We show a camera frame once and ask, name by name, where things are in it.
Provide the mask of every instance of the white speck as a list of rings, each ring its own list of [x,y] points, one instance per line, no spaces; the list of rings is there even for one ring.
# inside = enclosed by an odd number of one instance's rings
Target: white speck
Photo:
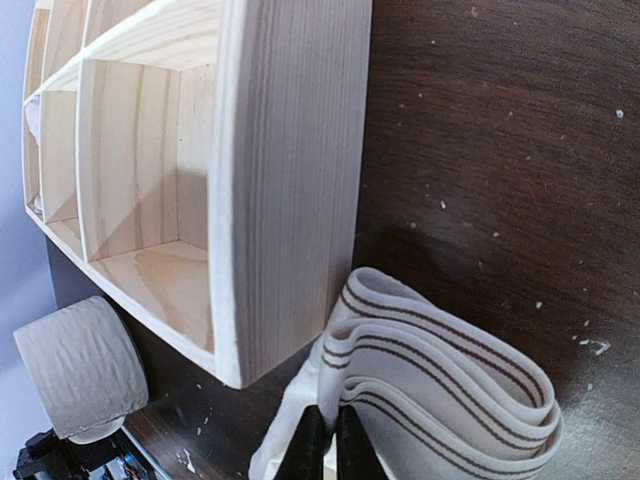
[[[189,455],[189,452],[187,452],[184,448],[183,450],[187,455],[187,470],[189,470],[191,473],[196,473],[196,469],[193,467],[193,463],[191,463],[191,455]]]
[[[596,340],[591,340],[591,343],[600,346],[598,348],[598,350],[593,352],[596,357],[599,357],[600,355],[602,355],[604,352],[606,352],[607,350],[609,350],[611,348],[611,344],[609,342],[607,342],[607,341],[598,342]]]

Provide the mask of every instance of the white fabric strap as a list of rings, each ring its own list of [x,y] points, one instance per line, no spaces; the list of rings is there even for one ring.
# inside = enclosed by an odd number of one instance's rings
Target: white fabric strap
[[[331,427],[356,407],[401,480],[525,480],[557,451],[562,415],[529,358],[377,270],[354,271],[309,360],[252,458],[271,480],[296,424],[317,403]],[[335,454],[326,463],[335,468]]]

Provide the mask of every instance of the white wall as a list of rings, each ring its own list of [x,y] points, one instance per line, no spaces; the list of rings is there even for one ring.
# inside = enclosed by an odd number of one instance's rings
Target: white wall
[[[55,309],[43,234],[22,202],[21,109],[33,0],[0,0],[0,478],[51,428],[13,331]]]

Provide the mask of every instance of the black tool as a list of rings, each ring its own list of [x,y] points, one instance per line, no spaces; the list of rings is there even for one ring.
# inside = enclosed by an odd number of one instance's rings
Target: black tool
[[[326,431],[316,405],[307,407],[293,434],[275,480],[322,480]]]
[[[338,480],[388,480],[355,408],[340,409],[336,435]],[[275,480],[322,480],[330,440],[317,405],[307,407]]]
[[[351,405],[340,408],[336,435],[338,480],[388,480],[358,412]]]
[[[120,465],[131,480],[156,480],[151,464],[122,430],[90,445],[61,440],[53,430],[38,433],[20,450],[13,472],[16,479],[86,480],[99,471],[109,478],[107,464]]]

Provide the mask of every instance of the wooden cubby shelf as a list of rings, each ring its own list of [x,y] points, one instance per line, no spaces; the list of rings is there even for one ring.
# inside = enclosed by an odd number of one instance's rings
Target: wooden cubby shelf
[[[39,0],[27,213],[240,388],[324,328],[350,269],[371,0]]]

